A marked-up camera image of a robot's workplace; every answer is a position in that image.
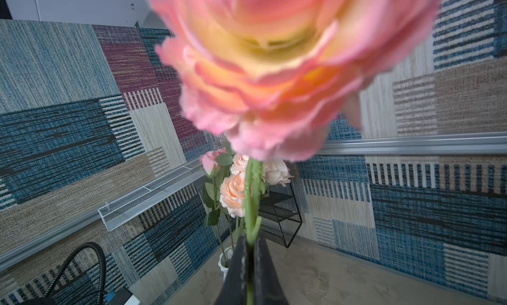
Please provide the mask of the white ribbed ceramic vase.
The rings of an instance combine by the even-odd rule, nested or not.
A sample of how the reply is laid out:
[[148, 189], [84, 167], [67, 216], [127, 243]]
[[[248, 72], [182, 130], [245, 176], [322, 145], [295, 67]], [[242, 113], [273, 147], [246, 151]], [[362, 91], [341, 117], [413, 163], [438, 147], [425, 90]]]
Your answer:
[[229, 246], [228, 248], [225, 248], [224, 252], [220, 255], [218, 265], [223, 274], [223, 281], [226, 281], [227, 273], [229, 270], [228, 265], [232, 260], [233, 253], [234, 253], [233, 247]]

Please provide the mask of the large blush pink rose stem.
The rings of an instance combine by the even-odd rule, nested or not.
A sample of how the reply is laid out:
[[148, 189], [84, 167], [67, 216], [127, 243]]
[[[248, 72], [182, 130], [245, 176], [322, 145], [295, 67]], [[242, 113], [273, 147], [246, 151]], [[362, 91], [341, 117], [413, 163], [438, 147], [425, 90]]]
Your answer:
[[244, 177], [245, 174], [233, 174], [226, 177], [220, 186], [220, 204], [233, 218], [245, 217], [244, 203]]

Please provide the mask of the pink peony double stem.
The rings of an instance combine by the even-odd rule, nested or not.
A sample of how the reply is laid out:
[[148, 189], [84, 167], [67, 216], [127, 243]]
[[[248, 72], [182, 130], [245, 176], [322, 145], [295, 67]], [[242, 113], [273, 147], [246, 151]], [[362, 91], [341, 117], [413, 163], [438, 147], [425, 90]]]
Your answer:
[[233, 174], [233, 175], [245, 174], [249, 159], [250, 158], [248, 155], [235, 154], [235, 156], [233, 156], [233, 163], [231, 166], [231, 174]]

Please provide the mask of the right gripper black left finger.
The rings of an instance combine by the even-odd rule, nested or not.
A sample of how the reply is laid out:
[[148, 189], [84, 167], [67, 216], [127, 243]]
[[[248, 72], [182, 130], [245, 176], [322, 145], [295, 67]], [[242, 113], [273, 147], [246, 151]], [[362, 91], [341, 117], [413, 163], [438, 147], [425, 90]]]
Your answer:
[[246, 235], [241, 235], [228, 268], [227, 277], [215, 304], [245, 305], [248, 303], [248, 283], [251, 270], [251, 256]]

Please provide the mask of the small pink rosebud stem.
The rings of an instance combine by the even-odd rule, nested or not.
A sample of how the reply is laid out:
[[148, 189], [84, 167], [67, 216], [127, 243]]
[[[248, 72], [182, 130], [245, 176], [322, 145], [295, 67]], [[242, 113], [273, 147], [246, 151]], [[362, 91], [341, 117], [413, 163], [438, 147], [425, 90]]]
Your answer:
[[264, 162], [263, 167], [263, 181], [268, 186], [286, 186], [291, 182], [293, 176], [290, 174], [289, 168], [284, 160], [280, 158], [271, 159], [270, 161]]

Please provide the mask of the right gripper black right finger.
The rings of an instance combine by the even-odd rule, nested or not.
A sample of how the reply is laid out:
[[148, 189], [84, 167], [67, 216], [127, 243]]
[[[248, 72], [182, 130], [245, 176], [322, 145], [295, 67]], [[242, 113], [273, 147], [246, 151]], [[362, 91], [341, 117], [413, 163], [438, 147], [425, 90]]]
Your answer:
[[256, 305], [289, 305], [266, 240], [259, 236], [253, 250], [253, 301]]

